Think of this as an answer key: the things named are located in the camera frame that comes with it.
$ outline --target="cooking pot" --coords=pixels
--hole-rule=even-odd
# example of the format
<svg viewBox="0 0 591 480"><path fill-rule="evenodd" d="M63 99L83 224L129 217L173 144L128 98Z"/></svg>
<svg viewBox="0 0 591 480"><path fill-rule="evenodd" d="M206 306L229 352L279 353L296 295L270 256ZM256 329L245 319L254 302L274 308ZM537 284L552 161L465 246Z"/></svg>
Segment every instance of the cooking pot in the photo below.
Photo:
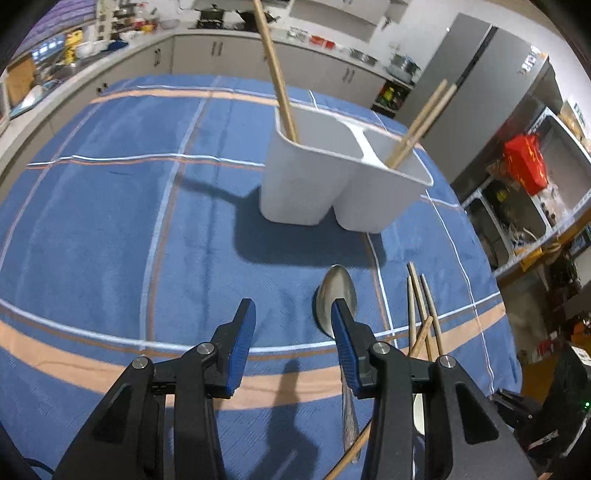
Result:
<svg viewBox="0 0 591 480"><path fill-rule="evenodd" d="M254 10L246 10L244 12L239 12L236 10L236 13L244 20L245 31L258 33ZM267 19L267 23L273 23L279 20L280 17L273 17L269 12L265 12L265 18Z"/></svg>
<svg viewBox="0 0 591 480"><path fill-rule="evenodd" d="M211 8L201 10L201 21L223 21L223 15L226 11L223 8L218 8L216 4L212 4Z"/></svg>
<svg viewBox="0 0 591 480"><path fill-rule="evenodd" d="M390 65L408 73L411 77L420 70L419 66L413 62L411 57L407 55L398 55L397 53L395 53L392 60L390 60Z"/></svg>

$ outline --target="red container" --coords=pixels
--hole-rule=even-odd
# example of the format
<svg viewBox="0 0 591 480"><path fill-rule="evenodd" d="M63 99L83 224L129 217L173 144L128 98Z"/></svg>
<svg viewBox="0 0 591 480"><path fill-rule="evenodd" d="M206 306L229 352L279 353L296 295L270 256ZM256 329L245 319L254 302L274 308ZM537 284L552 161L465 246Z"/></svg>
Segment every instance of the red container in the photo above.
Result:
<svg viewBox="0 0 591 480"><path fill-rule="evenodd" d="M319 37L318 35L312 35L310 37L310 43L312 43L312 45L324 45L324 42L326 41L325 38Z"/></svg>

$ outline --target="white utensil holder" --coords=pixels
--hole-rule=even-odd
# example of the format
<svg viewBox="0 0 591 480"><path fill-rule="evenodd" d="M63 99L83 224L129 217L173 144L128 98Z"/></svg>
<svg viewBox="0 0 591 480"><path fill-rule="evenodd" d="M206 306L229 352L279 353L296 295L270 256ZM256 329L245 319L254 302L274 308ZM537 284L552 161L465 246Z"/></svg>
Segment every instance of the white utensil holder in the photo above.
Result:
<svg viewBox="0 0 591 480"><path fill-rule="evenodd" d="M349 128L363 159L334 202L336 219L346 230L380 233L433 186L433 177L414 149L396 170L384 164L400 141L389 132L353 123Z"/></svg>
<svg viewBox="0 0 591 480"><path fill-rule="evenodd" d="M330 112L292 105L299 144L285 136L279 110L261 183L261 213L271 222L317 225L361 164L353 131Z"/></svg>
<svg viewBox="0 0 591 480"><path fill-rule="evenodd" d="M412 150L384 164L400 141L382 128L338 113L292 105L299 144L287 139L279 110L261 184L261 213L271 222L317 225L330 207L341 227L379 233L433 186Z"/></svg>

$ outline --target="refrigerator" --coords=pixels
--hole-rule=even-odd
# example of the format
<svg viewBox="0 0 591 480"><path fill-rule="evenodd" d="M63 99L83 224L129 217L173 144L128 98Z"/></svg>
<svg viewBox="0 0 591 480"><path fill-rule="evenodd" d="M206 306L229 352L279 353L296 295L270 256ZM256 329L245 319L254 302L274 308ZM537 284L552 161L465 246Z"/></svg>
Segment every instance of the refrigerator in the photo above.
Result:
<svg viewBox="0 0 591 480"><path fill-rule="evenodd" d="M439 83L458 90L420 141L460 201L487 178L503 143L562 98L547 55L494 25L459 14L397 112L410 126Z"/></svg>

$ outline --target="chopstick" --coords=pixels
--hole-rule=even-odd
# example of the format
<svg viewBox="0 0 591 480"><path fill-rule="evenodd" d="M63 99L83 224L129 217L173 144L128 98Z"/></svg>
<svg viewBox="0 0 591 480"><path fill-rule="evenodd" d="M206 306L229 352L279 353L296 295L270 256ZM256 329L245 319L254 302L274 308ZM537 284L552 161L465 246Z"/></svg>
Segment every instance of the chopstick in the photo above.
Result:
<svg viewBox="0 0 591 480"><path fill-rule="evenodd" d="M261 0L254 0L254 6L256 27L261 35L263 49L269 61L269 72L271 73L271 80L273 81L273 87L275 87L275 94L279 102L279 115L281 116L283 128L289 140L299 143L296 125L291 114L290 100L287 96L287 89L285 88L285 79L283 78L277 53L273 47L273 41L269 33L269 26L267 25Z"/></svg>
<svg viewBox="0 0 591 480"><path fill-rule="evenodd" d="M421 316L421 323L425 323L425 321L427 320L427 316L428 316L427 315L427 307L425 306L425 299L423 298L423 291L421 289L421 284L418 282L417 270L414 268L414 263L412 263L412 262L409 262L407 266L408 266L408 272L410 273L410 278L413 282L414 296L417 298L418 312ZM425 336L424 341L427 344L427 358L429 359L430 362L433 362L433 351L435 349L433 348L433 345L431 344L433 339L431 338L431 335L429 334L428 329L427 329L427 334Z"/></svg>
<svg viewBox="0 0 591 480"><path fill-rule="evenodd" d="M457 85L454 83L451 87L449 87L449 89L443 95L443 97L441 98L441 100L439 100L439 102L437 103L437 105L435 106L435 108L433 108L433 110L431 111L431 113L429 113L429 116L423 122L423 124L420 127L418 127L417 132L412 136L412 138L410 139L410 141L407 141L406 142L406 144L404 145L404 148L398 154L398 156L395 157L395 158L392 158L390 156L390 158L388 159L388 161L386 163L386 166L388 168L397 168L398 165L400 165L400 162L402 162L402 160L414 148L414 146L416 145L416 143L418 143L419 140L421 140L422 136L427 132L427 130L429 130L429 128L431 128L431 126L433 125L433 123L435 122L435 120L437 120L437 117L443 111L443 109L446 107L446 105L449 102L449 100L452 99L454 93L456 93L456 90L457 90Z"/></svg>
<svg viewBox="0 0 591 480"><path fill-rule="evenodd" d="M414 290L413 281L407 277L408 290L408 347L412 348L417 343L417 321L414 313Z"/></svg>
<svg viewBox="0 0 591 480"><path fill-rule="evenodd" d="M417 336L417 342L413 345L412 348L409 349L408 356L412 358L416 358L421 353L423 348L423 343L425 342L425 338L429 333L429 328L431 328L431 323L433 322L433 317L429 315L426 321L421 325L421 329L419 330ZM333 469L329 472L328 475L324 477L324 480L335 480L337 476L343 471L343 469L351 462L353 457L358 454L358 452L363 448L363 446L369 440L369 434L371 432L371 420L365 426L361 434L355 440L355 443L351 446L349 450L341 457L339 463L337 463Z"/></svg>
<svg viewBox="0 0 591 480"><path fill-rule="evenodd" d="M439 318L437 317L437 311L435 310L435 304L433 303L433 297L431 296L431 290L424 274L421 274L421 283L423 284L423 290L427 297L427 304L429 305L429 312L433 317L433 328L435 329L435 340L437 341L437 349L439 350L439 356L445 355L443 349L443 334L441 333L441 325L439 324Z"/></svg>
<svg viewBox="0 0 591 480"><path fill-rule="evenodd" d="M425 103L425 105L423 106L421 111L418 113L417 117L413 120L412 124L410 125L408 131L406 132L406 134L404 135L402 140L394 148L392 154L390 155L390 157L387 161L387 164L391 164L391 163L393 164L394 160L396 160L400 156L400 153L402 152L404 147L406 147L408 140L411 138L412 135L414 135L414 133L418 130L418 127L420 127L421 124L423 123L423 121L426 119L429 112L435 106L435 103L439 100L439 97L443 93L443 90L445 89L446 86L447 86L447 80L443 79L441 81L441 83L439 84L439 86L435 89L433 94L429 97L429 100L427 101L427 103ZM398 163L393 164L393 166L391 166L390 168L396 168L396 167L398 167Z"/></svg>

